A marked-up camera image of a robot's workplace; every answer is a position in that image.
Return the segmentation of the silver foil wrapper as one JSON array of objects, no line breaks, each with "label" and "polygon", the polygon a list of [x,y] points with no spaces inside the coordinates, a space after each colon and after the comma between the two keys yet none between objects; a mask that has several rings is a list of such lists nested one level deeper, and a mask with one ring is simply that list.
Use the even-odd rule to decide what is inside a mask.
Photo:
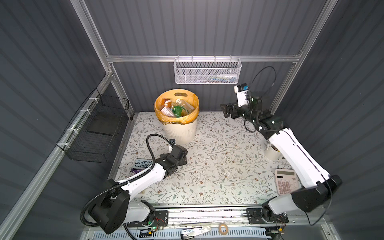
[{"label": "silver foil wrapper", "polygon": [[182,230],[181,239],[182,240],[190,240],[197,236],[208,233],[212,230],[211,226],[202,226],[196,228],[189,228]]}]

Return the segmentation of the white ribbed trash bin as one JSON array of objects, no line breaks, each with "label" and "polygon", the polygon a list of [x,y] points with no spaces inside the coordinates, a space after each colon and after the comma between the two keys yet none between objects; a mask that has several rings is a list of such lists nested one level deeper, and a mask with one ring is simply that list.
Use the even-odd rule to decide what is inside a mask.
[{"label": "white ribbed trash bin", "polygon": [[168,139],[175,139],[176,144],[185,145],[191,142],[197,132],[198,118],[188,124],[163,124]]}]

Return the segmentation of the white pen holder cup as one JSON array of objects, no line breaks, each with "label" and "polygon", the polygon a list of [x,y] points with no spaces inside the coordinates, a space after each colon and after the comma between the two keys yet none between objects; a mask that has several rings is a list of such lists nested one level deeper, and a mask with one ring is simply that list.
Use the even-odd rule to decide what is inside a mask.
[{"label": "white pen holder cup", "polygon": [[277,161],[282,153],[273,144],[268,143],[265,150],[265,157],[271,161]]}]

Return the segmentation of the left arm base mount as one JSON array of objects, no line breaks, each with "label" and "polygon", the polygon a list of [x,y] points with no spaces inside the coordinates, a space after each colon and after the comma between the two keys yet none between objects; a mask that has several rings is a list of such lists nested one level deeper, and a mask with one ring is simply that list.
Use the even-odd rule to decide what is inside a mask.
[{"label": "left arm base mount", "polygon": [[127,223],[130,228],[142,228],[142,227],[166,227],[169,220],[169,211],[156,210],[152,216],[149,216],[143,222],[131,222]]}]

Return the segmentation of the illustrated paperback book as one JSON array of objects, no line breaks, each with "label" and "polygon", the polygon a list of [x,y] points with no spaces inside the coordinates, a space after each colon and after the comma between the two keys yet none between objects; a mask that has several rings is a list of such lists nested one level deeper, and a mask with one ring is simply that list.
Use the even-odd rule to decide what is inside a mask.
[{"label": "illustrated paperback book", "polygon": [[130,173],[138,174],[141,171],[151,167],[152,163],[153,163],[153,160],[150,160],[150,159],[136,159],[130,170]]}]

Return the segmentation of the pink calculator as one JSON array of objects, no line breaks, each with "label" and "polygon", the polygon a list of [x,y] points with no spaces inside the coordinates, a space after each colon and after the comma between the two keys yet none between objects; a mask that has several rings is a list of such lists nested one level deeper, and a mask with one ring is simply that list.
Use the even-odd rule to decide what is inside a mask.
[{"label": "pink calculator", "polygon": [[279,196],[289,194],[302,187],[294,170],[276,169],[275,177]]}]

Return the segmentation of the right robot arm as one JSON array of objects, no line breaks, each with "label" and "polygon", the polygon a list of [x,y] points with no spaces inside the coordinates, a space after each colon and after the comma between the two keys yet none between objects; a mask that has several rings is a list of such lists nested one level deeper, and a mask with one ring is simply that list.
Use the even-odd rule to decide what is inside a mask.
[{"label": "right robot arm", "polygon": [[252,98],[245,104],[222,104],[225,118],[243,118],[251,123],[254,131],[275,146],[296,172],[302,187],[292,193],[274,197],[263,203],[261,214],[270,222],[286,212],[301,210],[309,213],[324,203],[331,204],[334,193],[343,181],[337,175],[330,175],[306,151],[281,117],[272,115],[269,110],[261,110],[262,102]]}]

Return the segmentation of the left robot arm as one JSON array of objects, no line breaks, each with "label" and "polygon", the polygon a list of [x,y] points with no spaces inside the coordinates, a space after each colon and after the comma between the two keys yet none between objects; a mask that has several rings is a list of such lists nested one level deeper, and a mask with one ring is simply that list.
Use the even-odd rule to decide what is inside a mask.
[{"label": "left robot arm", "polygon": [[[150,146],[151,137],[159,137],[168,143],[171,147],[170,153],[156,158]],[[132,203],[131,200],[146,188],[174,174],[179,166],[185,165],[188,151],[177,145],[174,139],[168,140],[159,134],[148,135],[146,145],[152,157],[151,165],[122,181],[109,179],[107,188],[82,208],[80,221],[83,225],[100,227],[106,234],[111,234],[120,226],[126,228],[130,223],[150,227],[156,222],[156,210],[151,204],[147,201]]]}]

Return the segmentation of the green plastic bottle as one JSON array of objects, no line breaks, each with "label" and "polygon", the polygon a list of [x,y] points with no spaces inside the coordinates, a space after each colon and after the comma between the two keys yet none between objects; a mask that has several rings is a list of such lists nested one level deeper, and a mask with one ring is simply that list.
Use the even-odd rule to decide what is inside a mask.
[{"label": "green plastic bottle", "polygon": [[176,118],[185,117],[189,115],[188,110],[185,107],[180,105],[173,106],[172,111]]}]

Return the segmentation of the orange bin liner bag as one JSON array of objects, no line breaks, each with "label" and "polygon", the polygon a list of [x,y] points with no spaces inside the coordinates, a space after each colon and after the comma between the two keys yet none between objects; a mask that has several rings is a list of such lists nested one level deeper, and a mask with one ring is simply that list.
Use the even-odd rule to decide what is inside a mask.
[{"label": "orange bin liner bag", "polygon": [[[180,117],[180,118],[168,117],[164,115],[160,110],[163,105],[162,104],[163,99],[169,99],[172,102],[175,102],[177,99],[182,99],[186,101],[188,104],[192,105],[195,108],[195,110],[185,117]],[[166,91],[158,96],[158,98],[154,103],[154,110],[159,121],[165,125],[166,124],[186,125],[186,124],[192,123],[197,119],[200,111],[199,104],[200,104],[199,98],[193,92],[184,90],[184,89],[173,89],[173,90]]]}]

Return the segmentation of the tape roll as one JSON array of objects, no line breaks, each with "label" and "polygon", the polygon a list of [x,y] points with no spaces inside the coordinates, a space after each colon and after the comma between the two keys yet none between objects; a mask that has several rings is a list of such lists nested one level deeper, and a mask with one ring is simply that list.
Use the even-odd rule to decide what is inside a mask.
[{"label": "tape roll", "polygon": [[229,234],[229,228],[225,223],[220,223],[218,226],[218,232],[222,236],[226,236]]}]

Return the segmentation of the clear bottle white label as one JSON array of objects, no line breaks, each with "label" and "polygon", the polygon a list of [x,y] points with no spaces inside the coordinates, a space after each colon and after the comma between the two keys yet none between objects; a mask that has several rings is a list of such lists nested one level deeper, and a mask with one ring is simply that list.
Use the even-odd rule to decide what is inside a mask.
[{"label": "clear bottle white label", "polygon": [[186,102],[183,99],[177,99],[176,103],[179,106],[183,107],[189,114],[195,110],[195,108],[192,105],[190,105],[188,102]]}]

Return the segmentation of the square clear bottle white cap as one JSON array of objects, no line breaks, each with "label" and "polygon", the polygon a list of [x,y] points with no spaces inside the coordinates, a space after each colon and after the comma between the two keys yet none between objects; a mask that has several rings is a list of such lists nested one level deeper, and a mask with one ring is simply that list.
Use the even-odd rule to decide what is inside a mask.
[{"label": "square clear bottle white cap", "polygon": [[174,114],[173,110],[171,108],[169,108],[168,106],[166,106],[166,105],[163,105],[161,107],[160,112],[164,116],[167,116],[167,117],[170,117],[170,118],[175,118],[176,117],[176,115]]}]

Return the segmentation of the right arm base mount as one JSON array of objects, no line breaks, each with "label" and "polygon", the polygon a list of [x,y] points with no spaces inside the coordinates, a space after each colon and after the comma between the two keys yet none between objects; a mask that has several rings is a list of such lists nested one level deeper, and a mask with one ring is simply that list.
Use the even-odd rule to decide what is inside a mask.
[{"label": "right arm base mount", "polygon": [[287,214],[275,215],[265,208],[247,208],[242,214],[247,218],[249,224],[287,224],[289,222]]}]

